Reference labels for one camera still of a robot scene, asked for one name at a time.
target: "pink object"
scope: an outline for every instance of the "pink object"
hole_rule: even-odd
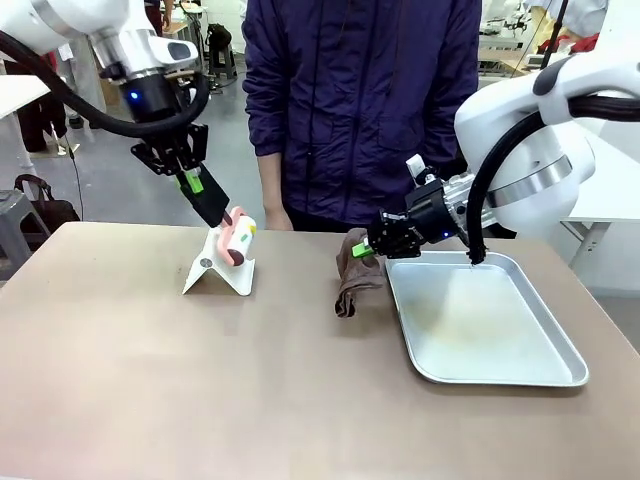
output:
[[[218,237],[218,254],[227,263],[227,265],[230,265],[232,267],[237,267],[240,264],[238,263],[237,259],[234,259],[229,253],[229,242],[231,241],[231,237],[236,230],[235,225],[237,225],[238,220],[243,215],[246,215],[246,213],[241,207],[234,207],[233,210],[231,210],[231,214],[229,215],[231,217],[232,223],[229,224],[227,219],[224,219],[220,224],[222,232],[220,233],[220,237]]]

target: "hand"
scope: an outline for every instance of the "hand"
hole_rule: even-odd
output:
[[[169,30],[171,28],[171,15],[165,12],[162,24],[164,25],[165,30]]]
[[[284,208],[265,210],[267,214],[267,230],[293,231],[293,224]]]

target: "towel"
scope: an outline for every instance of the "towel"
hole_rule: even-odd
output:
[[[347,233],[340,253],[336,257],[338,273],[342,279],[340,292],[336,301],[336,315],[340,318],[353,317],[356,313],[356,294],[362,290],[380,288],[385,279],[380,262],[374,255],[364,258],[353,258],[352,248],[362,242],[367,231],[354,228]]]

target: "metal tray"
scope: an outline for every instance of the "metal tray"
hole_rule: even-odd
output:
[[[463,252],[387,260],[415,368],[437,383],[579,387],[584,360],[511,258]]]

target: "navy jacket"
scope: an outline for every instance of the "navy jacket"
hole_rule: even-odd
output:
[[[249,0],[250,139],[283,153],[290,207],[366,225],[399,210],[404,162],[454,158],[478,86],[481,0]]]

